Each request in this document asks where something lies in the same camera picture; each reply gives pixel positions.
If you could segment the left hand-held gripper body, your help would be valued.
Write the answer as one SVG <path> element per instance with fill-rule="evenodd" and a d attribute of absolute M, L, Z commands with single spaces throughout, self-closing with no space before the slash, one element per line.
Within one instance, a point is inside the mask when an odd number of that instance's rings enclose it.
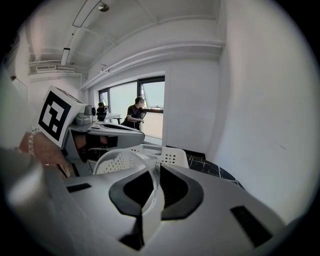
<path fill-rule="evenodd" d="M 57 167 L 64 177 L 93 173 L 90 161 L 97 161 L 99 151 L 106 152 L 107 137 L 87 134 L 96 124 L 96 109 L 68 92 L 50 86 L 37 118 L 37 158 Z M 86 136 L 87 151 L 76 149 L 73 135 Z"/>

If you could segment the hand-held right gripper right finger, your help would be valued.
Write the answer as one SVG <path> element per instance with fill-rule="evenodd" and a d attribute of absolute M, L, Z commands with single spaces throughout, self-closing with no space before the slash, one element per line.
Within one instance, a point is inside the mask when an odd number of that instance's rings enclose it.
<path fill-rule="evenodd" d="M 145 243 L 146 256 L 243 256 L 284 229 L 281 218 L 235 183 L 189 168 L 165 164 L 197 181 L 204 192 L 202 203 L 185 219 L 161 221 Z"/>

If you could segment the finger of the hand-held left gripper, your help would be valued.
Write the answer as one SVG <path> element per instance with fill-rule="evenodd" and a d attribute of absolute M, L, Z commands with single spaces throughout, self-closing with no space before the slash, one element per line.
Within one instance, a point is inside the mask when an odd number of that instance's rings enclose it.
<path fill-rule="evenodd" d="M 97 121 L 96 124 L 103 127 L 103 128 L 106 128 L 106 129 L 136 131 L 136 129 L 134 129 L 132 127 L 124 126 L 121 124 L 110 123 L 110 122 Z"/>
<path fill-rule="evenodd" d="M 140 145 L 145 139 L 145 134 L 137 129 L 109 129 L 101 127 L 100 125 L 93 125 L 87 131 L 87 134 L 98 137 L 107 137 L 107 148 L 130 148 Z"/>

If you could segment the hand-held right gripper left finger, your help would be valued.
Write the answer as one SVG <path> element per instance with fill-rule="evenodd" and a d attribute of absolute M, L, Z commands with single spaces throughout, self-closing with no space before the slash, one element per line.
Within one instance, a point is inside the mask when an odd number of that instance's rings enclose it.
<path fill-rule="evenodd" d="M 48 172 L 59 256 L 145 256 L 157 231 L 157 187 L 142 168 L 62 178 Z"/>

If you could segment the person's left hand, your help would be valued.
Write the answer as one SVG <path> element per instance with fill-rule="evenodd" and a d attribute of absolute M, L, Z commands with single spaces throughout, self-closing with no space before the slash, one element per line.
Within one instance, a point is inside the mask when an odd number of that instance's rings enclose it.
<path fill-rule="evenodd" d="M 74 134 L 73 141 L 74 141 L 75 147 L 78 151 L 80 151 L 80 152 L 87 151 L 87 141 L 86 141 L 85 134 Z"/>

